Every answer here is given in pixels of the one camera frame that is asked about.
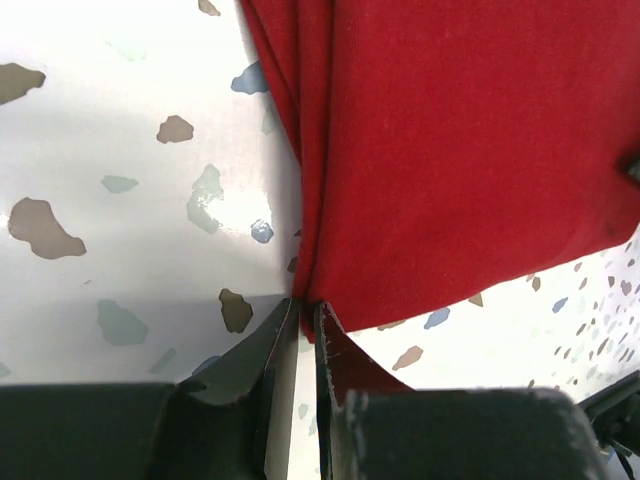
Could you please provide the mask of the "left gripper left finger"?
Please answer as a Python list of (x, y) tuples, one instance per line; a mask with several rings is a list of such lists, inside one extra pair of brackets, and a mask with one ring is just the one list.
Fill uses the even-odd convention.
[(178, 383), (5, 386), (5, 479), (283, 479), (299, 305)]

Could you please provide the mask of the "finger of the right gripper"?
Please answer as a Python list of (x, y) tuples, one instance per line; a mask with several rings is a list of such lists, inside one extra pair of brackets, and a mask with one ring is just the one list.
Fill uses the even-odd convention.
[(620, 159), (620, 171), (635, 187), (640, 187), (640, 153), (638, 150), (625, 153)]

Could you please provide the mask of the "red t shirt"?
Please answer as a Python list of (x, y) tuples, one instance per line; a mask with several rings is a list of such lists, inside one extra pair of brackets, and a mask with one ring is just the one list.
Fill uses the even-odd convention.
[(242, 9), (301, 168), (305, 320), (405, 320), (636, 230), (637, 2)]

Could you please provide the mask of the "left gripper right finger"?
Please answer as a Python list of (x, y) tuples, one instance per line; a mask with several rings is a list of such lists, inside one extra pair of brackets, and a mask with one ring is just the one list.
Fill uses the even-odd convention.
[(314, 318), (324, 479), (605, 479), (583, 411), (547, 388), (414, 390)]

